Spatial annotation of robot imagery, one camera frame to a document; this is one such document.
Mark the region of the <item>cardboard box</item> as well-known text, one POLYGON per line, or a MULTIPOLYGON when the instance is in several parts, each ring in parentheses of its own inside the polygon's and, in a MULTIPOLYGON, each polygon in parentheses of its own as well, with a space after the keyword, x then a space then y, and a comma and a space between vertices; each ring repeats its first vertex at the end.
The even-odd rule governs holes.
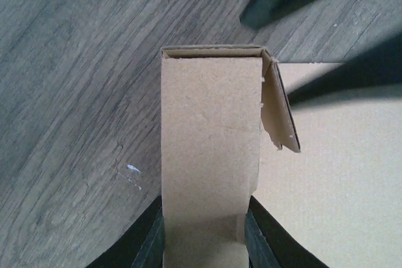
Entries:
POLYGON ((253 196, 327 267, 401 266, 401 98, 291 105, 342 64, 161 50, 164 267, 247 267, 253 196))

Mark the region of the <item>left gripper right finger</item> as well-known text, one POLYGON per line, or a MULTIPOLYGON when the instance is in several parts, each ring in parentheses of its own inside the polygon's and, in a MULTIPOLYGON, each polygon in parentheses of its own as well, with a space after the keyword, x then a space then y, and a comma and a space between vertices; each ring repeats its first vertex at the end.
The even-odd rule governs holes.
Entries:
POLYGON ((244 225, 249 267, 327 268, 300 245, 255 197, 250 198, 244 225))

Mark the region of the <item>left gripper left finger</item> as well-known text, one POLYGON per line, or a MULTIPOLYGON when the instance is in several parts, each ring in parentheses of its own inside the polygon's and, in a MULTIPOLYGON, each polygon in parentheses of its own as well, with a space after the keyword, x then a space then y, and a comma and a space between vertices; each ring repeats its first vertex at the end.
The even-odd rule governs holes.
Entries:
POLYGON ((157 196, 126 232, 88 267, 162 267, 165 229, 157 196))

